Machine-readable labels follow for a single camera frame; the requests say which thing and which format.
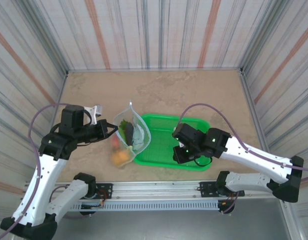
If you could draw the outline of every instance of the marble surface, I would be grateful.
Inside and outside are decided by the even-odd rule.
[[[180,116],[194,103],[208,103],[219,109],[231,122],[244,142],[259,147],[243,89],[236,71],[136,71],[69,74],[61,98],[62,103],[92,107],[103,105],[102,118],[112,122],[126,109],[129,100],[140,114]],[[56,122],[60,120],[60,111]],[[197,106],[187,117],[206,120],[212,127],[231,132],[225,121],[212,109]],[[79,173],[96,177],[97,181],[170,181],[214,180],[219,171],[252,173],[252,169],[224,159],[215,159],[204,171],[150,167],[131,162],[115,167],[110,159],[109,140],[76,149],[58,181],[69,182]]]

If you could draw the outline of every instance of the green plastic tray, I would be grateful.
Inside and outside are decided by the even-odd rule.
[[[211,166],[211,159],[204,156],[196,160],[199,164],[206,165],[203,167],[196,165],[193,161],[178,164],[173,160],[173,147],[178,145],[178,141],[172,137],[172,133],[179,120],[178,116],[146,114],[142,118],[149,128],[151,142],[134,159],[137,164],[191,171],[205,171]],[[210,128],[209,123],[197,118],[184,117],[182,123],[187,123],[204,133]]]

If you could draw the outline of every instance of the clear plastic bag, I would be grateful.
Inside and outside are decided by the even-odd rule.
[[[149,129],[129,103],[129,108],[118,114],[113,123],[118,131],[112,137],[112,162],[117,166],[130,163],[150,143]]]

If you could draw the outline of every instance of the striped wall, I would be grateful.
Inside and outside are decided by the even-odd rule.
[[[15,211],[34,172],[28,125],[38,109],[58,101],[63,80],[64,71],[47,54],[21,5],[0,0],[0,221]],[[37,118],[32,132],[37,145],[53,113]]]
[[[30,0],[69,69],[238,67],[274,0]]]
[[[308,0],[285,3],[246,75],[271,151],[308,167]],[[308,182],[297,207],[308,237]]]

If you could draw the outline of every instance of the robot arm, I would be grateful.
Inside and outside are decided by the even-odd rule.
[[[90,118],[90,122],[85,125],[84,114]],[[1,229],[7,230],[22,216],[11,233],[25,239],[52,239],[58,222],[70,207],[82,197],[93,197],[96,194],[95,177],[79,173],[59,197],[49,202],[58,176],[78,144],[99,142],[118,130],[117,126],[109,124],[105,119],[97,120],[100,115],[99,105],[92,108],[68,105],[63,109],[61,122],[43,137],[38,150],[41,176],[34,198],[30,201],[38,177],[37,168],[21,204],[12,217],[2,220]],[[26,213],[22,214],[29,202]]]
[[[220,194],[229,196],[241,190],[264,191],[286,202],[298,201],[302,171],[284,166],[302,167],[304,165],[302,158],[275,156],[245,144],[249,150],[283,164],[283,166],[277,165],[245,151],[236,137],[217,128],[211,128],[203,133],[182,123],[173,132],[173,137],[180,143],[173,148],[173,159],[179,164],[206,156],[235,161],[260,172],[245,174],[220,172],[216,181]]]

